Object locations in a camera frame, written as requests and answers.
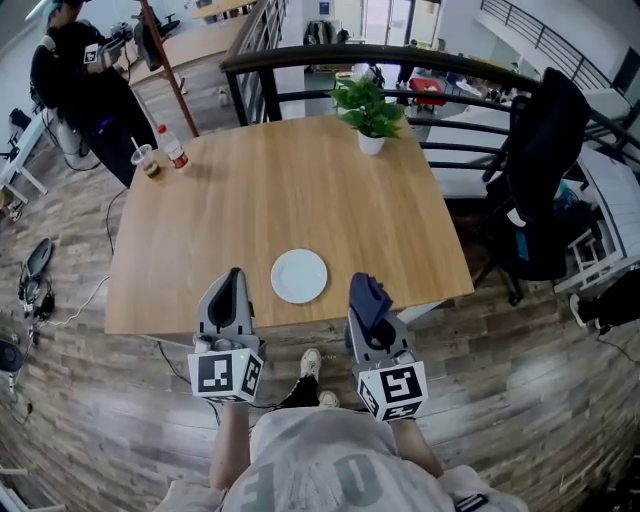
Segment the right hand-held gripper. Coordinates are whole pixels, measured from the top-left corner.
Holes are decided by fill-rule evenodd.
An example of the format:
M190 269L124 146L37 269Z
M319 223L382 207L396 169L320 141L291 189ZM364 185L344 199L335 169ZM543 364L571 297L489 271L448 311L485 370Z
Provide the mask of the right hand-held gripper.
M413 333L395 313L387 321L394 331L390 351L375 356L370 339L353 307L349 307L345 341L356 364L356 392L378 422L415 419L429 398L424 363L413 351Z

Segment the black gear pile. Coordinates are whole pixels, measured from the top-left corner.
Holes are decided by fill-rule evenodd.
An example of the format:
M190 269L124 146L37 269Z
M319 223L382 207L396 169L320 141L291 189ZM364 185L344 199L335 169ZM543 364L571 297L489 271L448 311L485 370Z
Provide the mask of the black gear pile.
M50 279L45 276L53 248L50 238L42 239L21 266L18 299L24 316L38 322L49 320L55 309L55 294Z

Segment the white slatted desk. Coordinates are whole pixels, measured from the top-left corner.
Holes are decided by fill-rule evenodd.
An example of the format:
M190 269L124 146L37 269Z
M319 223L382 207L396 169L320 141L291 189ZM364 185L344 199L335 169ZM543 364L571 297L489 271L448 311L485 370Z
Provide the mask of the white slatted desk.
M570 239L567 275L554 283L557 294L584 291L640 265L640 183L636 174L587 146L577 164L587 184L578 197L587 202L596 219L593 226Z

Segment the person's left forearm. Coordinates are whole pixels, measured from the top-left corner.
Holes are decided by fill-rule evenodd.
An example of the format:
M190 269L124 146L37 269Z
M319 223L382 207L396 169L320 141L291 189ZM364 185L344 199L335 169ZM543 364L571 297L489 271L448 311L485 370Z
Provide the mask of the person's left forearm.
M219 417L209 483L213 489L224 491L231 488L250 465L248 404L224 404Z

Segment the green potted plant white pot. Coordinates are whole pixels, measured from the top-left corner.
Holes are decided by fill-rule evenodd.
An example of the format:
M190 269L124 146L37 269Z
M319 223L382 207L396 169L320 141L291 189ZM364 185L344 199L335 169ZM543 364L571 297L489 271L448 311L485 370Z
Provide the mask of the green potted plant white pot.
M378 155L388 139L400 133L402 109L388 103L382 90L369 78L341 79L328 92L339 119L358 133L361 151L368 156Z

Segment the dark blue cloth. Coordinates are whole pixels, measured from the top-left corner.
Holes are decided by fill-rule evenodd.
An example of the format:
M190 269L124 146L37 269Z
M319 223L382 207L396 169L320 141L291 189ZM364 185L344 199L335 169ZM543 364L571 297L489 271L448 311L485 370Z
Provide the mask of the dark blue cloth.
M360 328L371 332L390 312L392 299L384 285L373 276L357 272L351 278L349 307L355 312Z

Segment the person's black trousers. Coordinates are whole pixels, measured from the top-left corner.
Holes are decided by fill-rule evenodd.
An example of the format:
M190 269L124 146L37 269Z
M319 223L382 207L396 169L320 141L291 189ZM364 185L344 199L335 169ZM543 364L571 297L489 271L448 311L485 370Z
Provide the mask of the person's black trousers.
M283 408L305 408L320 405L318 398L318 380L313 375L301 377L287 397L278 405Z

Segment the white table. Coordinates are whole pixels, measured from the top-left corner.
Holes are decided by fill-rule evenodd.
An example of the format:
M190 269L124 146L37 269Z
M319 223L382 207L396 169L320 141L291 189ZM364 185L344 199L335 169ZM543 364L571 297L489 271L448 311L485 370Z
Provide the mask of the white table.
M11 179L15 174L21 174L25 177L42 195L48 193L44 185L25 167L27 158L35 148L44 131L44 121L40 115L36 115L17 142L17 156L13 160L5 163L3 167L0 167L0 189L6 188L24 204L27 204L29 200L11 184Z

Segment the red label plastic bottle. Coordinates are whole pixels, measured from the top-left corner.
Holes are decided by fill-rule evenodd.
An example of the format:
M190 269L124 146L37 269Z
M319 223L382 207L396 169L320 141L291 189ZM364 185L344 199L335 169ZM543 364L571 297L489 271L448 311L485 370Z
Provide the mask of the red label plastic bottle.
M175 169L183 173L189 164L189 158L184 151L181 142L165 124L159 124L157 126L157 132L159 135L160 146L169 161L173 164Z

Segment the brown wooden coat stand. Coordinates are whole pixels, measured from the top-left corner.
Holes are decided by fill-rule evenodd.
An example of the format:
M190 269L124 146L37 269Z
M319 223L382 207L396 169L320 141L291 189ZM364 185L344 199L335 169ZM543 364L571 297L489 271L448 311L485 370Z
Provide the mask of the brown wooden coat stand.
M184 100L184 97L181 93L180 87L176 81L175 75L172 71L171 65L169 63L169 60L166 56L166 52L164 50L163 47L163 42L160 38L156 23L154 21L153 15L151 13L151 8L150 5L148 3L148 0L138 0L141 6L141 10L143 12L143 17L145 20L145 24L148 26L152 40L154 42L154 47L156 49L156 52L160 58L160 61L162 63L162 67L163 67L163 71L164 71L164 75L165 78L168 80L171 89L173 91L173 94L179 104L179 107L181 109L181 112L184 116L185 121L187 122L187 125L190 129L190 132L192 134L192 136L194 138L197 138L200 136L199 131L196 127L196 124L193 120L193 117L191 115L191 112L186 104L186 101Z

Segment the white cylindrical appliance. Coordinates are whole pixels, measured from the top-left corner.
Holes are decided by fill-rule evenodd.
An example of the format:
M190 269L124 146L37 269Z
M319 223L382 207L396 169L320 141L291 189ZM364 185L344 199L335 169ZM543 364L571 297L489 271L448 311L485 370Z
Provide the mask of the white cylindrical appliance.
M64 160L70 168L85 171L91 167L91 150L79 132L74 131L64 121L59 121L56 136Z

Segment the clear plastic drink cup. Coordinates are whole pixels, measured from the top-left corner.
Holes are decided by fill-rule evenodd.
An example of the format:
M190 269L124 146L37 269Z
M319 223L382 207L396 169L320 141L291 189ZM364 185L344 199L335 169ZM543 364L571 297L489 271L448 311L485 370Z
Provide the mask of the clear plastic drink cup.
M149 178L153 178L158 175L160 172L160 165L155 158L152 146L150 144L139 144L134 137L131 138L131 142L134 146L134 152L131 156L131 164Z

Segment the person's right forearm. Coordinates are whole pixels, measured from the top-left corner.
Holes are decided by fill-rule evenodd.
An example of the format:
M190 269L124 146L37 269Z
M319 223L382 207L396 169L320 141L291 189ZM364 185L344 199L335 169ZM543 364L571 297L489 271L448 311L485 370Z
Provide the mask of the person's right forearm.
M421 467L434 478L443 476L441 464L414 419L400 419L389 423L400 457Z

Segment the person's grey printed shirt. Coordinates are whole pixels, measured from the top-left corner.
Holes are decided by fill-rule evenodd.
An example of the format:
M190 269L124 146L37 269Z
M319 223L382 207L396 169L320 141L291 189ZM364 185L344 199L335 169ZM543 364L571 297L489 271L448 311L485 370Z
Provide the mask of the person's grey printed shirt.
M391 428L341 408L264 415L249 467L225 489L171 483L154 512L529 512L469 466L434 477L401 457Z

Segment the white table leg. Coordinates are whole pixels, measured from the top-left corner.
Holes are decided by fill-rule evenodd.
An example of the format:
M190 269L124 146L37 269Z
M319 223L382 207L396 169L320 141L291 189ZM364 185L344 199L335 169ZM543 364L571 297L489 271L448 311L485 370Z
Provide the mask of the white table leg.
M410 306L396 314L397 318L407 325L414 324L426 314L443 304L443 301L436 301L423 305Z

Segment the black office chair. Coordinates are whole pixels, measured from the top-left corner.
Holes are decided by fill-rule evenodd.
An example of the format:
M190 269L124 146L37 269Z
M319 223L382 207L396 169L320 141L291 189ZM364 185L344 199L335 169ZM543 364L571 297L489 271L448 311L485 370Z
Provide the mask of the black office chair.
M478 226L491 259L476 281L499 268L511 284L513 306L523 298L522 281L556 280L566 273L565 235L554 198L580 154L590 115L580 89L553 68L529 97L512 103L501 174L486 185L491 213Z

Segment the white round plate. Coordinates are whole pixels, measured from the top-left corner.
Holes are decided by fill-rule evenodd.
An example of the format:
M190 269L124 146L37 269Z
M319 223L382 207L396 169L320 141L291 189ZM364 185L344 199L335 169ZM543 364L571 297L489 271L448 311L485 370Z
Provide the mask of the white round plate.
M317 299L328 283L322 258L308 249L292 249L281 254L271 269L271 285L276 295L291 304Z

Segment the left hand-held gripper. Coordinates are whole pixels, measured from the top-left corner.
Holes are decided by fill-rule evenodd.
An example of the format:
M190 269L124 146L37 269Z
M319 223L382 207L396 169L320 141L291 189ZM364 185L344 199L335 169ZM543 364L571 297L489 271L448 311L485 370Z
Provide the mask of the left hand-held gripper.
M234 267L218 277L199 301L194 352L188 355L192 394L217 403L253 403L264 367L261 340L250 335L252 304L245 273ZM236 338L215 338L236 324Z

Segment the black round stool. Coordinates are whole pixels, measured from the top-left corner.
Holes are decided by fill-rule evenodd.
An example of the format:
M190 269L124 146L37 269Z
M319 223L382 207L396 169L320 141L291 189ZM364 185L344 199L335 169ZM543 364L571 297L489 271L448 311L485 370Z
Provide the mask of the black round stool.
M0 339L0 372L15 373L21 369L24 355L17 345Z

